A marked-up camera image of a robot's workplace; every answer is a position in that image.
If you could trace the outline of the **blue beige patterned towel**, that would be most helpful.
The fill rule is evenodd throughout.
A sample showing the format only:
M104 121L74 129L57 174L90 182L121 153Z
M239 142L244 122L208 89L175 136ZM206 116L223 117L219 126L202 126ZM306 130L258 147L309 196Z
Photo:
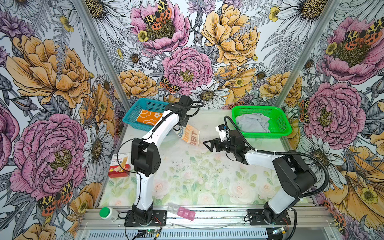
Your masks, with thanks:
M189 124L186 127L180 127L178 136L184 142L193 146L198 146L200 143L200 131Z

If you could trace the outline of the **orange white lion towel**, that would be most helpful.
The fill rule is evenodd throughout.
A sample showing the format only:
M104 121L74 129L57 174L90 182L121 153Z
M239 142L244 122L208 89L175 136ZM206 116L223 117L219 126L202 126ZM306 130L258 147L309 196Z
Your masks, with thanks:
M162 116L163 113L141 110L136 121L141 124L155 126Z

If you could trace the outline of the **grey towel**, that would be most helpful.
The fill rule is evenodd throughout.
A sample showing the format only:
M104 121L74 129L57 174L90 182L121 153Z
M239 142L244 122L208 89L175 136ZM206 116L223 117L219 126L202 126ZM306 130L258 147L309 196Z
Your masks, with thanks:
M236 124L245 133L269 133L270 118L261 113L244 114L235 118Z

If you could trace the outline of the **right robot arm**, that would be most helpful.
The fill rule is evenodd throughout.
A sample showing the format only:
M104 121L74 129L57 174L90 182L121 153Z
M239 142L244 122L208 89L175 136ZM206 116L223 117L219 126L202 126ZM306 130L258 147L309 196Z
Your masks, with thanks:
M231 153L241 164L261 166L276 172L281 188L262 211L263 220L269 225L275 224L283 212L298 203L317 182L316 175L295 151L277 153L253 149L236 130L219 130L219 135L203 142L210 152Z

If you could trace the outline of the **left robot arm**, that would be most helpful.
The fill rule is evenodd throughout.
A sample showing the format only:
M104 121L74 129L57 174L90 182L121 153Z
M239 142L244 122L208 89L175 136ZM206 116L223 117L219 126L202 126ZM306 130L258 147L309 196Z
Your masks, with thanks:
M137 174L138 185L131 216L140 225L149 225L153 218L153 175L161 165L159 153L161 143L175 126L185 127L187 125L189 118L195 115L188 115L189 110L198 111L203 106L204 103L201 101L194 101L188 96L182 96L179 102L169 103L165 107L161 118L146 135L132 140L131 164Z

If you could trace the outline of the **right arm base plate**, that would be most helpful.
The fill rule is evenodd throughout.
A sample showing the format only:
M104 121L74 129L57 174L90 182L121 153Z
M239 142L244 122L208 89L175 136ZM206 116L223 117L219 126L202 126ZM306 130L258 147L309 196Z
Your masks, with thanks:
M251 226L290 225L291 219L288 211L275 214L268 209L248 209L247 216Z

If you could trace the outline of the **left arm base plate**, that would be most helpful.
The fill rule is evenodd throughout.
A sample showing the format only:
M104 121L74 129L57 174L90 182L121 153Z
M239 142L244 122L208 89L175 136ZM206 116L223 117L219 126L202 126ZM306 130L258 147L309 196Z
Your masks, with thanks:
M128 211L125 227L164 227L167 222L166 210Z

